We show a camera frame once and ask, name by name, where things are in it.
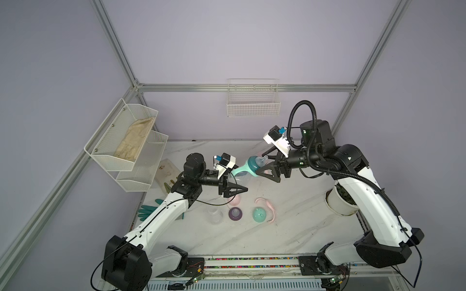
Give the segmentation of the teal nipple collar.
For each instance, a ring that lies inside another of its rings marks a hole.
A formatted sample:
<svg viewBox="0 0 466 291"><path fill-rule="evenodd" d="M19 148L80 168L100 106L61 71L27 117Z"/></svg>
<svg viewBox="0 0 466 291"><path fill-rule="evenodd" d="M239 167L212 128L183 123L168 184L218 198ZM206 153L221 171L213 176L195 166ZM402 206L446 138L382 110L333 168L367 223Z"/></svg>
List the teal nipple collar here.
<svg viewBox="0 0 466 291"><path fill-rule="evenodd" d="M262 157L251 156L247 161L247 165L249 168L248 172L252 176L257 177L256 171L260 169L261 167L265 166L267 164L267 160L268 160L267 155L262 156Z"/></svg>

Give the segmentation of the teal bottle cap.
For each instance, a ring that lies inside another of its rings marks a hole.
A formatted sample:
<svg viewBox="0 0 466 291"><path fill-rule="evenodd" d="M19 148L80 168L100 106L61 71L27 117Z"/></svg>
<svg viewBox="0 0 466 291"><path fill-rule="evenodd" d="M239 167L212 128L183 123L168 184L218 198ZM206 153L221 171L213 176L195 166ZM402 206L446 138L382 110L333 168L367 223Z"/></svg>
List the teal bottle cap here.
<svg viewBox="0 0 466 291"><path fill-rule="evenodd" d="M252 212L253 220L256 223L263 223L266 220L266 210L262 207L256 207Z"/></svg>

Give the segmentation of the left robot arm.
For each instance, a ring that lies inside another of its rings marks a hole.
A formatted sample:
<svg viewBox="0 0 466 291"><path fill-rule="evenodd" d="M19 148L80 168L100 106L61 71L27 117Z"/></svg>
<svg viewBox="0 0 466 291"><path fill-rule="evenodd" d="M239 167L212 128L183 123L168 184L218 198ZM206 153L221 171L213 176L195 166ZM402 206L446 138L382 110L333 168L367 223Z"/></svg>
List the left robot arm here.
<svg viewBox="0 0 466 291"><path fill-rule="evenodd" d="M236 158L229 154L214 157L215 168L206 167L204 156L190 154L165 200L139 226L123 237L113 236L106 244L98 267L101 278L117 291L142 291L150 279L163 274L181 276L188 268L186 251L169 246L152 255L157 241L171 224L198 201L204 186L215 186L219 195L234 198L247 192L233 175Z"/></svg>

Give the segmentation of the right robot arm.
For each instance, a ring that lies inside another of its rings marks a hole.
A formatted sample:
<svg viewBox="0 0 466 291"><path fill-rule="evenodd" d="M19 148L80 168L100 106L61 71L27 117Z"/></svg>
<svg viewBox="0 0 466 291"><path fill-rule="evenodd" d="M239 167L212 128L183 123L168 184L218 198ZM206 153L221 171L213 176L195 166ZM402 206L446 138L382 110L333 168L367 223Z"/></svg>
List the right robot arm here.
<svg viewBox="0 0 466 291"><path fill-rule="evenodd" d="M334 191L346 191L364 216L368 230L355 242L339 246L329 242L317 255L321 273L344 263L363 261L375 268L404 264L424 238L420 228L411 227L401 216L373 175L358 147L338 146L330 125L317 118L308 100L299 101L290 113L286 127L274 126L263 137L277 155L259 168L257 175L280 182L292 169L313 170L334 179Z"/></svg>

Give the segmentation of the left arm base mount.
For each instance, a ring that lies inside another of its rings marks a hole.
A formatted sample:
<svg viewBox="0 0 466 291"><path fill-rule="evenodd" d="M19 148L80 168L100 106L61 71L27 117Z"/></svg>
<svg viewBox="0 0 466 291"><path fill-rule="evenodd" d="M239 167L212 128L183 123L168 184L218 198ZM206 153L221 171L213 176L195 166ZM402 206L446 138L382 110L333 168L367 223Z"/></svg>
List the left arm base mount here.
<svg viewBox="0 0 466 291"><path fill-rule="evenodd" d="M205 259L202 257L187 257L181 268L171 272L173 277L192 277L200 268L204 269Z"/></svg>

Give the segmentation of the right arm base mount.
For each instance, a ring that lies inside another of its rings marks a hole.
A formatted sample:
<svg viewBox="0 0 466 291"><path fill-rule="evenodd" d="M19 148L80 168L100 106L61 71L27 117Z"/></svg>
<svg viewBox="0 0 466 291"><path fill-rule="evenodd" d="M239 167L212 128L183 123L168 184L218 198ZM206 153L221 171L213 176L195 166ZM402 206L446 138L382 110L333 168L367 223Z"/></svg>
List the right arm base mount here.
<svg viewBox="0 0 466 291"><path fill-rule="evenodd" d="M298 256L299 267L301 275L312 276L312 275L338 275L345 276L349 272L349 268L346 263L341 265L334 265L326 256L325 251L329 248L333 242L329 242L324 245L313 255L301 255Z"/></svg>

